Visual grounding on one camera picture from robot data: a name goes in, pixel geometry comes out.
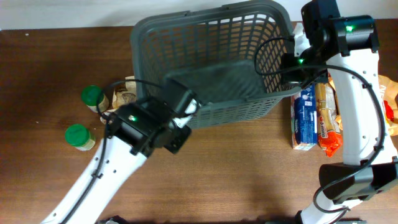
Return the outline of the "beige snack pouch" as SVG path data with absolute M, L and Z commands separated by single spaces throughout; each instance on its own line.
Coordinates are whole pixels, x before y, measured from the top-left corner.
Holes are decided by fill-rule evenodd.
M 129 76 L 125 79 L 129 80 L 129 82 L 124 82 L 122 84 L 117 84 L 113 86 L 111 108 L 103 111 L 103 116 L 109 116 L 119 107 L 128 103 L 135 102 L 137 100 L 136 83 L 132 82 L 132 79 L 135 79 L 135 76 Z

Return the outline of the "blue carton box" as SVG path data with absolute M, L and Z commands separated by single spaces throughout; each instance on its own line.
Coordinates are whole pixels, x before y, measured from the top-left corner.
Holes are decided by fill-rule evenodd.
M 308 151 L 318 143 L 315 85 L 291 97 L 292 148 Z

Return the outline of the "orange noodle packet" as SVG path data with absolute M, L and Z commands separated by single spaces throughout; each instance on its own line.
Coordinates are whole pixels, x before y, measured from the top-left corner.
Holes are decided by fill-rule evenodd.
M 337 117 L 335 94 L 329 83 L 315 85 L 317 108 L 317 134 L 318 143 L 328 157 L 332 157 L 343 145 L 343 137 L 340 133 Z

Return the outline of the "green lid jar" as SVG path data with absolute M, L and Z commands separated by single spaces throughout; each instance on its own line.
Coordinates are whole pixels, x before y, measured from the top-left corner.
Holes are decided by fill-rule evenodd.
M 96 142 L 95 136 L 81 124 L 73 124 L 68 127 L 65 131 L 65 140 L 80 151 L 89 151 Z
M 109 108 L 108 98 L 101 92 L 101 88 L 96 85 L 86 86 L 81 93 L 81 100 L 94 113 L 98 112 L 97 108 L 99 108 L 101 113 Z

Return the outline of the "beige red coffee pouch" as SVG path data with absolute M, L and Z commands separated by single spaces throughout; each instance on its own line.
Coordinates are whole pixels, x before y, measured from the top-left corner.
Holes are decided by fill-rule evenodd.
M 379 89 L 384 102 L 384 114 L 387 121 L 388 133 L 390 136 L 397 135 L 397 82 L 388 77 L 379 75 Z M 327 129 L 327 133 L 332 132 L 333 136 L 341 137 L 340 131 L 343 130 L 342 118 L 338 108 L 338 97 L 334 93 L 335 107 L 331 108 L 328 122 L 332 125 Z

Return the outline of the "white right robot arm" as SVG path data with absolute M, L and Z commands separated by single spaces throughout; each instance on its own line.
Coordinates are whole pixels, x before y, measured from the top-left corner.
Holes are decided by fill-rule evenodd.
M 342 17 L 334 0 L 301 10 L 304 34 L 283 58 L 281 74 L 306 87 L 330 75 L 343 120 L 343 161 L 324 164 L 312 203 L 297 223 L 336 223 L 361 202 L 397 185 L 397 150 L 387 131 L 379 92 L 379 40 L 370 16 Z

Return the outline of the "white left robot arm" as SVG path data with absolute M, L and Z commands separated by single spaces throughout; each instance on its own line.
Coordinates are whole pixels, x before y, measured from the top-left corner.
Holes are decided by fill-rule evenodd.
M 123 183 L 157 148 L 178 153 L 201 108 L 197 94 L 176 80 L 158 97 L 120 106 L 105 116 L 104 138 L 94 157 L 44 223 L 95 223 Z

